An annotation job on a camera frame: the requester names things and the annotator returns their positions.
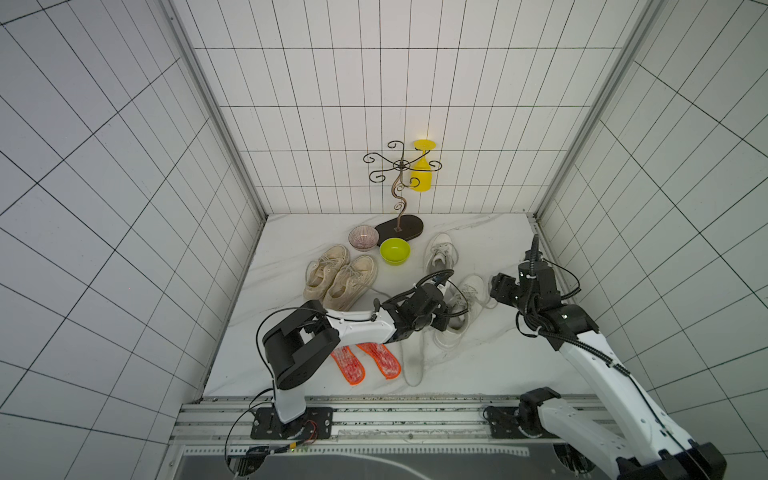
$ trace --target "wooden base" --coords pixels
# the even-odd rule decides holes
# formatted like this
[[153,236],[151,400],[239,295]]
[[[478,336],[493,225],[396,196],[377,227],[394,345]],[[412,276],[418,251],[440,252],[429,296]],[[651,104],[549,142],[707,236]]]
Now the wooden base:
[[400,218],[400,231],[396,232],[395,228],[397,228],[397,217],[376,225],[376,231],[379,232],[379,242],[376,245],[381,246],[382,242],[388,238],[412,240],[422,234],[424,222],[416,215],[406,214]]

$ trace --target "black bracket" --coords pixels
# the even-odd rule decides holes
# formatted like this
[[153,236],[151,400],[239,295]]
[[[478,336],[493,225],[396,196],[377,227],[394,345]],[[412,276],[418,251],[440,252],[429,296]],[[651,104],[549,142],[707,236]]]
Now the black bracket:
[[257,409],[250,437],[253,440],[307,440],[313,430],[309,420],[317,424],[318,440],[330,438],[333,424],[331,407],[307,407],[303,415],[285,425],[277,417],[273,407]]
[[[518,407],[487,406],[482,414],[491,426],[491,437],[494,439],[529,439],[531,435],[520,428],[518,422]],[[543,431],[537,439],[556,439],[556,435]]]

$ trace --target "beige sneaker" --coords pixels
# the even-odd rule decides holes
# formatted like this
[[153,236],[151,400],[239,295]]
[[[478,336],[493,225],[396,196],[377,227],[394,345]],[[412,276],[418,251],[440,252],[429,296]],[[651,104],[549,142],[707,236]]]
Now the beige sneaker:
[[349,251],[343,245],[330,247],[318,260],[310,264],[304,298],[322,300],[333,284],[341,267],[349,263]]
[[333,285],[326,292],[323,306],[346,312],[376,280],[376,261],[370,255],[361,255],[349,265],[342,266]]

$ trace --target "metal stand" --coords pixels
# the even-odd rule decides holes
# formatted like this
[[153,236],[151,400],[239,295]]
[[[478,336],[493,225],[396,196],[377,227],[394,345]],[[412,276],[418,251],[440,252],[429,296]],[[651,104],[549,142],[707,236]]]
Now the metal stand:
[[[395,178],[395,182],[392,184],[392,196],[398,201],[395,204],[395,210],[397,210],[399,214],[397,218],[393,218],[392,220],[388,220],[376,226],[376,230],[379,232],[379,242],[377,243],[378,245],[381,245],[384,240],[393,237],[402,238],[404,240],[411,240],[421,235],[422,231],[424,230],[424,223],[420,218],[418,218],[416,215],[404,215],[408,206],[408,201],[404,197],[398,195],[398,192],[402,192],[403,188],[414,188],[419,185],[418,178],[411,178],[409,182],[410,184],[406,185],[405,182],[402,181],[402,172],[406,170],[419,171],[415,168],[412,168],[412,165],[424,158],[430,151],[425,151],[415,160],[406,161],[406,144],[400,140],[393,140],[387,144],[387,147],[396,148],[397,144],[402,145],[400,149],[400,160],[398,161],[391,161],[390,159],[377,152],[370,152],[362,157],[362,161],[366,162],[367,164],[372,164],[376,161],[376,157],[380,157],[392,165],[391,168],[374,170],[368,175],[369,180],[375,184],[380,184],[386,180],[386,175],[384,175],[384,173],[392,170],[398,171],[397,178]],[[429,161],[429,166],[432,168],[433,172],[442,168],[442,164],[437,160]]]

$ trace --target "metal frame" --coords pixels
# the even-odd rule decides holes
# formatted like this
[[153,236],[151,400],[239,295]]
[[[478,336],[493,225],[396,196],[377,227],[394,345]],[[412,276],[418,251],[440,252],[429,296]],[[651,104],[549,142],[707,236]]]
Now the metal frame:
[[176,42],[181,48],[181,56],[184,58],[192,71],[193,81],[195,82],[198,91],[202,94],[202,98],[205,101],[207,109],[210,111],[210,117],[213,121],[213,124],[219,131],[219,135],[221,135],[221,137],[224,139],[224,143],[227,147],[227,150],[229,151],[230,156],[235,160],[240,178],[246,184],[251,200],[256,206],[256,212],[259,216],[259,220],[262,223],[266,223],[266,211],[261,204],[261,200],[259,200],[259,196],[256,193],[255,187],[253,186],[253,181],[250,179],[248,170],[245,168],[245,163],[243,158],[240,156],[240,151],[237,149],[234,143],[232,133],[230,132],[226,121],[224,121],[224,118],[221,115],[221,110],[214,100],[214,93],[208,84],[207,78],[205,78],[203,69],[200,67],[200,62],[197,60],[197,55],[195,54],[194,48],[192,48],[192,44],[190,42],[189,36],[187,35],[187,31],[181,22],[179,22],[179,15],[176,10],[176,5],[174,5],[172,0],[155,1],[160,6],[163,14],[165,15],[166,21],[170,25],[171,31],[174,33],[174,37],[176,37]]
[[645,42],[645,39],[653,28],[654,23],[656,23],[656,20],[659,18],[659,15],[661,15],[662,10],[664,10],[664,6],[667,2],[668,0],[648,0],[632,33],[629,34],[627,41],[624,43],[624,47],[621,49],[621,55],[619,55],[616,63],[614,63],[611,73],[608,75],[598,96],[592,104],[592,107],[589,109],[587,118],[581,124],[574,140],[571,142],[571,146],[565,154],[563,163],[558,168],[554,180],[547,189],[547,193],[544,195],[544,200],[541,201],[539,208],[536,210],[535,215],[537,218],[541,217],[541,214],[544,213],[547,206],[552,202],[555,192],[560,188],[566,173],[571,169],[571,166],[575,163],[578,155],[584,148],[584,145],[586,145],[587,139],[598,125],[600,117],[611,102],[614,93],[624,79],[624,76],[627,74],[627,70],[632,65],[635,55],[637,55],[637,52]]

